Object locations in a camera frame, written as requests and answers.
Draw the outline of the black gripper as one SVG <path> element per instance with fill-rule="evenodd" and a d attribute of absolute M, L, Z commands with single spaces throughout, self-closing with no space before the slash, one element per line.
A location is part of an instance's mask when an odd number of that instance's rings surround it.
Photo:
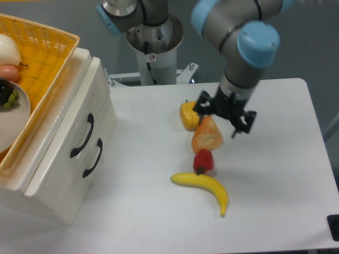
<path fill-rule="evenodd" d="M 235 93 L 227 96 L 218 88 L 215 97 L 203 90 L 193 108 L 200 119 L 206 115 L 215 114 L 227 119 L 234 127 L 231 138 L 239 133 L 249 134 L 257 116 L 256 111 L 245 111 L 245 100 L 236 100 Z"/>

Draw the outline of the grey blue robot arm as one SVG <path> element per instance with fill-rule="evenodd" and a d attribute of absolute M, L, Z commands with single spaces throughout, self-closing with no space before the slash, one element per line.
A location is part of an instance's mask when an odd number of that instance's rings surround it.
<path fill-rule="evenodd" d="M 280 37 L 265 20 L 292 1 L 198 1 L 191 23 L 200 37 L 224 56 L 228 65 L 214 96 L 201 92 L 199 116 L 228 120 L 235 133 L 249 133 L 256 112 L 245 111 L 255 86 L 275 59 Z M 96 8 L 112 35 L 126 34 L 137 55 L 142 85 L 176 83 L 176 51 L 183 40 L 181 22 L 167 1 L 103 1 Z"/>

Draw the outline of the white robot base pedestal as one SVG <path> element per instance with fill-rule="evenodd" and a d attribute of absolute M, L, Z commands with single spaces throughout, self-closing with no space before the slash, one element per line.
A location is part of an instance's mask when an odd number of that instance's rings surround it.
<path fill-rule="evenodd" d="M 183 26 L 169 14 L 159 26 L 140 24 L 126 32 L 135 51 L 141 85 L 176 84 L 177 49 L 183 40 Z"/>

